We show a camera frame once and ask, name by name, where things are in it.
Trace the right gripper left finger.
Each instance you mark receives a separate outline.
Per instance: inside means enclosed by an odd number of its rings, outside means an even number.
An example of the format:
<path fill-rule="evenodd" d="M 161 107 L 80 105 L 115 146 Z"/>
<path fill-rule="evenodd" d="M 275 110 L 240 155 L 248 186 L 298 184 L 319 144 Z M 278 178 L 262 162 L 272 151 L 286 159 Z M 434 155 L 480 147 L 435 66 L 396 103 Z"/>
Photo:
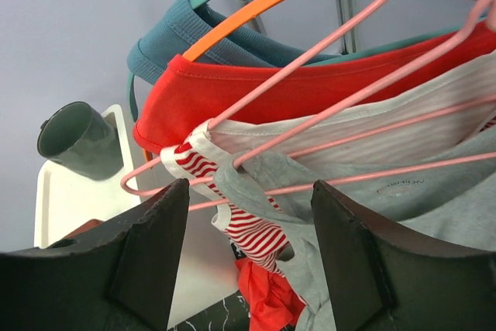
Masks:
<path fill-rule="evenodd" d="M 178 179 L 47 248 L 1 255 L 3 330 L 165 330 L 189 206 Z"/>

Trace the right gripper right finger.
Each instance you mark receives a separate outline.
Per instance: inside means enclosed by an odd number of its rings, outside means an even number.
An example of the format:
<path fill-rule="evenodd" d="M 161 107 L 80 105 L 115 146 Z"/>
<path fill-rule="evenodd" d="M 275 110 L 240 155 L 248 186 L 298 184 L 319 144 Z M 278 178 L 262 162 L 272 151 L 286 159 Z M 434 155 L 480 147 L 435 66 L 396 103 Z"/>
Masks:
<path fill-rule="evenodd" d="M 495 255 L 432 238 L 314 183 L 312 215 L 338 330 L 493 330 Z"/>

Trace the grey tank top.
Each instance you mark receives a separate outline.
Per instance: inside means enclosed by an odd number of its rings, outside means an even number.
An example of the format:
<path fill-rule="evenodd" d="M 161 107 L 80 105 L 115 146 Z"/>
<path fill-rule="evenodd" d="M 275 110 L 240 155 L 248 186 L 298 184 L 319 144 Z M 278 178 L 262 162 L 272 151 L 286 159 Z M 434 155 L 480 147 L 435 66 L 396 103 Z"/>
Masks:
<path fill-rule="evenodd" d="M 277 264 L 305 303 L 297 329 L 493 330 L 494 160 L 332 184 L 393 168 L 266 152 L 214 180 L 287 236 Z"/>

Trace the pink wire hanger front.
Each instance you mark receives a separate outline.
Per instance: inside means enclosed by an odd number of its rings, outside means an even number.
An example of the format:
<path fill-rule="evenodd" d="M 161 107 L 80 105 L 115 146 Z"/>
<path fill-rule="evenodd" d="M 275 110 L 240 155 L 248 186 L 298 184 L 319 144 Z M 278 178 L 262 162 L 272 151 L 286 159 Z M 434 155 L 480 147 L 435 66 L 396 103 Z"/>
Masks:
<path fill-rule="evenodd" d="M 495 49 L 495 28 L 488 28 L 486 18 L 487 13 L 482 12 L 481 16 L 477 20 L 477 24 L 473 32 L 460 45 L 458 45 L 448 53 L 442 55 L 440 58 L 425 65 L 423 68 L 415 71 L 405 78 L 400 79 L 393 85 L 381 91 L 391 92 L 396 85 L 400 85 L 402 88 L 406 88 L 407 85 L 404 83 L 406 79 L 411 80 L 414 86 L 419 86 L 421 83 L 438 76 L 440 73 L 447 72 L 451 68 L 456 67 L 463 62 L 467 62 L 474 57 L 479 56 L 479 47 L 484 47 L 485 51 L 487 52 L 493 51 Z M 288 88 L 285 88 L 283 91 L 281 91 L 282 97 L 285 99 L 284 104 L 285 106 L 290 106 L 291 103 L 289 102 L 289 99 L 295 98 L 298 100 L 298 102 L 310 102 L 314 107 L 316 107 L 319 103 L 320 98 L 324 98 L 325 104 L 323 107 L 320 108 L 320 111 L 315 114 L 317 115 L 330 106 L 358 92 L 362 88 L 365 88 L 366 86 L 374 83 L 376 80 L 385 77 L 391 72 L 396 71 L 398 68 L 405 66 L 417 57 L 422 56 L 424 53 L 447 41 L 456 33 L 449 34 L 442 40 L 429 40 L 423 43 L 421 51 L 412 54 L 410 60 L 402 61 L 400 64 L 396 64 L 394 62 L 394 58 L 388 54 L 381 54 L 378 57 L 372 58 L 372 62 L 374 62 L 373 69 L 358 71 L 355 67 L 349 67 L 343 64 L 341 65 L 341 69 L 343 69 L 344 71 L 343 79 L 340 79 L 337 75 L 333 75 L 325 81 L 325 86 L 331 88 L 331 91 L 327 91 L 324 87 L 318 87 L 317 96 L 308 97 L 304 93 L 304 86 L 300 86 L 297 91 L 291 91 Z M 288 77 L 278 84 L 284 84 Z"/>

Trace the red white striped tank top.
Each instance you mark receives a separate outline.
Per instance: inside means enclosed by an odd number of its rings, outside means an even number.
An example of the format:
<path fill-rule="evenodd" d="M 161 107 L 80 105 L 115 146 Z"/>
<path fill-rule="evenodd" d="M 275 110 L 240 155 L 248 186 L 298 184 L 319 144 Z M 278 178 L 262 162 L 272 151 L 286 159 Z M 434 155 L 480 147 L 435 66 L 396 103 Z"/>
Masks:
<path fill-rule="evenodd" d="M 416 88 L 380 102 L 358 105 L 280 143 L 275 150 L 294 162 L 331 178 L 344 178 L 405 164 L 488 153 L 495 149 L 495 105 L 456 106 L 495 93 L 495 55 L 487 53 Z M 165 168 L 178 178 L 211 177 L 219 165 L 252 150 L 300 119 L 260 125 L 226 121 L 214 129 L 200 125 L 180 145 L 161 151 Z M 342 191 L 392 219 L 468 247 L 495 248 L 495 221 L 487 212 L 441 219 L 433 207 L 397 208 L 425 180 L 385 178 L 345 184 Z"/>

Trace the brown square box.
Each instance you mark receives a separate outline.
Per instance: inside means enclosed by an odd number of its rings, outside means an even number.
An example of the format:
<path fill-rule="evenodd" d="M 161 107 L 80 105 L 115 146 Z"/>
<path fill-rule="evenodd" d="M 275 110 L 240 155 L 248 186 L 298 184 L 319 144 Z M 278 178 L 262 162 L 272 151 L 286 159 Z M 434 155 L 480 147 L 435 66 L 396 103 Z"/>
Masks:
<path fill-rule="evenodd" d="M 64 239 L 73 238 L 73 237 L 77 236 L 78 234 L 84 233 L 90 229 L 95 228 L 96 226 L 101 225 L 101 224 L 102 224 L 102 221 L 99 219 L 90 219 L 87 222 L 85 222 L 84 224 L 82 224 L 81 226 L 79 226 L 78 228 L 76 228 L 75 230 L 73 230 L 72 232 L 68 233 L 64 237 Z"/>

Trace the white foam box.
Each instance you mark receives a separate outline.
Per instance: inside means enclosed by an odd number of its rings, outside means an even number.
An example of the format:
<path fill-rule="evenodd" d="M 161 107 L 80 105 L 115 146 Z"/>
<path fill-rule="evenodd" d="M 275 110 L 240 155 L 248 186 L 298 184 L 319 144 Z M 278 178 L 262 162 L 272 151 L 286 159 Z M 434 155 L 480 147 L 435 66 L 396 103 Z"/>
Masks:
<path fill-rule="evenodd" d="M 48 247 L 91 219 L 105 221 L 143 202 L 120 187 L 121 178 L 144 162 L 130 134 L 133 121 L 120 105 L 110 106 L 102 117 L 117 129 L 122 169 L 107 180 L 93 181 L 47 161 L 37 182 L 35 246 Z M 188 214 L 170 327 L 238 290 L 235 256 L 227 237 L 211 224 L 214 214 L 213 208 Z"/>

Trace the crumpled red cloth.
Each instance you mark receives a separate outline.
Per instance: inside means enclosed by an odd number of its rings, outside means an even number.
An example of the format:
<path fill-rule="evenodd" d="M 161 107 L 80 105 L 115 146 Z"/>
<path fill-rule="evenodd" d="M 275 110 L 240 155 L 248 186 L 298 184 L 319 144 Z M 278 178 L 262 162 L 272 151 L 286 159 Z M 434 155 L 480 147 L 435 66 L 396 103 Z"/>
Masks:
<path fill-rule="evenodd" d="M 296 326 L 305 304 L 286 278 L 267 271 L 249 258 L 236 261 L 238 285 L 250 312 L 250 330 L 275 331 Z"/>

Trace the dark green mug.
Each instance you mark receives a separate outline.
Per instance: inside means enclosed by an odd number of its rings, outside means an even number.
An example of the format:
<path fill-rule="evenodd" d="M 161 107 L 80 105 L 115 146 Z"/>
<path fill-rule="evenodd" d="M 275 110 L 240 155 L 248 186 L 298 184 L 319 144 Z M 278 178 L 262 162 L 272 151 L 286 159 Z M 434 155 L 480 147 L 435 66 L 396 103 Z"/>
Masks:
<path fill-rule="evenodd" d="M 42 124 L 37 151 L 95 181 L 111 178 L 123 167 L 117 129 L 82 101 L 63 106 Z"/>

